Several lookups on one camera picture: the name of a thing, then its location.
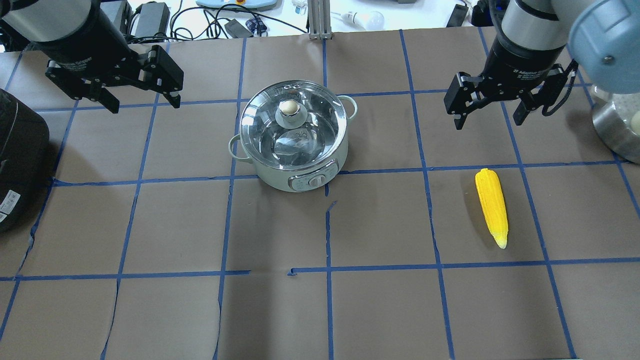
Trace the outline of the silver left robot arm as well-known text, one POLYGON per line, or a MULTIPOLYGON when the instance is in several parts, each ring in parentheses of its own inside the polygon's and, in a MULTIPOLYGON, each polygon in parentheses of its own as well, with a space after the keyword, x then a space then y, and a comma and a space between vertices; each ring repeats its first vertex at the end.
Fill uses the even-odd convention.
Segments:
POLYGON ((1 19, 48 56, 45 75, 69 98, 99 103, 113 114, 124 85, 181 106, 185 73, 160 45, 131 48, 98 0, 3 0, 1 19))

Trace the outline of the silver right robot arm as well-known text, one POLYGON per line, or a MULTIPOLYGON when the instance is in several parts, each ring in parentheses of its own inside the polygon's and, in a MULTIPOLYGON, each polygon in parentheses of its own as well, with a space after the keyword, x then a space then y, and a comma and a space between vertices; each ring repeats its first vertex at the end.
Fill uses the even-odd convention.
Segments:
POLYGON ((499 101, 519 100, 516 125, 538 109, 552 116, 578 68, 606 92, 638 93, 637 0, 511 0, 503 13, 496 0, 488 6, 496 36, 484 68, 477 76, 458 72, 443 100, 457 130, 471 112, 499 101))

